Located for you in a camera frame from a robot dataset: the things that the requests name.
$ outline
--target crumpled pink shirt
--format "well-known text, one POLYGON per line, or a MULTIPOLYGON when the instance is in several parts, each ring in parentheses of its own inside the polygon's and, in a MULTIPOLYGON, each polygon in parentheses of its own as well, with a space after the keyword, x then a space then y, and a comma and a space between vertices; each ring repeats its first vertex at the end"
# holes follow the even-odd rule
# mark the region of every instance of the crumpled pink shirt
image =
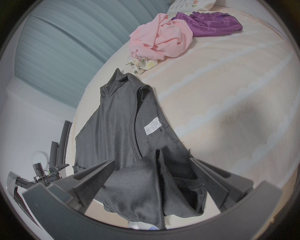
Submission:
POLYGON ((193 40, 185 20, 169 20, 165 13, 157 14, 153 21, 139 26, 129 36, 130 55, 151 60, 163 60, 165 56, 176 58, 193 40))

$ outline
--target curtain fold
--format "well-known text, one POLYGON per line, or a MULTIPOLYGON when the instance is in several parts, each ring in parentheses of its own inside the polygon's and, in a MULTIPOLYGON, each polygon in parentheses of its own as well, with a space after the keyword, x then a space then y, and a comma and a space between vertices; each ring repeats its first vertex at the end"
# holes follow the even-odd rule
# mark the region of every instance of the curtain fold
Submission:
POLYGON ((14 74, 74 108, 102 65, 169 0, 44 0, 20 35, 14 74))

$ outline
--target bed sheet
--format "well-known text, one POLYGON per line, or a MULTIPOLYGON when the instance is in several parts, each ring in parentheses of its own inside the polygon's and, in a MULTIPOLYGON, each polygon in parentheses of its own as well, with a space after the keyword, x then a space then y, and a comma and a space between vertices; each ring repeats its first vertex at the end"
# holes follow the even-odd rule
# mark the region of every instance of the bed sheet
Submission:
MULTIPOLYGON (((137 77, 149 84, 171 127, 195 158, 282 187, 300 162, 300 69, 288 41, 244 12, 214 6, 243 25, 229 36, 195 37, 178 58, 137 77)), ((73 174, 75 137, 100 104, 100 87, 125 65, 128 42, 98 71, 78 105, 66 163, 73 174)))

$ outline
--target pillow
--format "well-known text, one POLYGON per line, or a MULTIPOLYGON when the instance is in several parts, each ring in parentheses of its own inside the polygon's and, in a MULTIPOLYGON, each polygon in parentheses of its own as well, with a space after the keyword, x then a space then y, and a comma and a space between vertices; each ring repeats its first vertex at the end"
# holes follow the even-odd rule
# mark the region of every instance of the pillow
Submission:
POLYGON ((216 0, 176 0, 170 6, 167 14, 176 14, 178 12, 191 12, 191 11, 207 11, 210 10, 216 0))

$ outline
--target white clothing label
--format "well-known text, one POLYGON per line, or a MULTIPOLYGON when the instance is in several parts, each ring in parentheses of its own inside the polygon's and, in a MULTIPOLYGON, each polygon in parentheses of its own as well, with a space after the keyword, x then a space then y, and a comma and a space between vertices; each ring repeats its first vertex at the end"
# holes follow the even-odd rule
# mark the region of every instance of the white clothing label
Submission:
POLYGON ((154 118, 147 126, 144 127, 146 135, 149 135, 161 127, 161 123, 158 120, 158 117, 154 118))

